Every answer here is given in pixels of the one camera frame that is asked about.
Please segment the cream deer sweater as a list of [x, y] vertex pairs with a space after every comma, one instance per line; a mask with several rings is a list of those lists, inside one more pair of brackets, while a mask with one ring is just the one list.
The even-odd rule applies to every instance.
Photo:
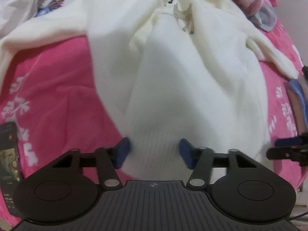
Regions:
[[182, 138], [259, 159], [270, 142], [260, 62], [299, 73], [232, 0], [74, 0], [1, 39], [1, 76], [17, 52], [86, 35], [95, 87], [132, 150], [123, 171], [187, 180]]

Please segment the black smartphone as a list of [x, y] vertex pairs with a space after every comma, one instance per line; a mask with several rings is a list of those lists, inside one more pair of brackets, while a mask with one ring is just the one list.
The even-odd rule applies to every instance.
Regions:
[[17, 126], [14, 122], [1, 125], [1, 193], [10, 215], [19, 217], [13, 192], [23, 176], [18, 161]]

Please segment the pink floral bed sheet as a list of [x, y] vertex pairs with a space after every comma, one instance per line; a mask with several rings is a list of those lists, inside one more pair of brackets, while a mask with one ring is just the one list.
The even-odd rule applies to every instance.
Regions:
[[[278, 24], [271, 33], [263, 34], [300, 74], [302, 63], [283, 27]], [[273, 63], [262, 61], [260, 67], [269, 103], [281, 96], [276, 81], [289, 78]], [[274, 84], [268, 89], [271, 81]], [[275, 120], [268, 104], [269, 137], [269, 122]], [[15, 54], [1, 76], [1, 121], [17, 123], [26, 175], [70, 148], [90, 151], [127, 137], [117, 130], [99, 98], [86, 35]]]

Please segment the striped folded clothes stack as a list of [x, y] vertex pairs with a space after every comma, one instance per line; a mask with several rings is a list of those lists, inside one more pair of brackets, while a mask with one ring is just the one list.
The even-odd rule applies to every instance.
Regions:
[[285, 83], [298, 135], [307, 133], [307, 81], [303, 76]]

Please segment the white crumpled garment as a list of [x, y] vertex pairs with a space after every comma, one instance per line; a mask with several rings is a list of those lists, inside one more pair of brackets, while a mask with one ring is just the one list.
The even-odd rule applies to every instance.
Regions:
[[34, 17], [38, 0], [1, 0], [1, 38]]

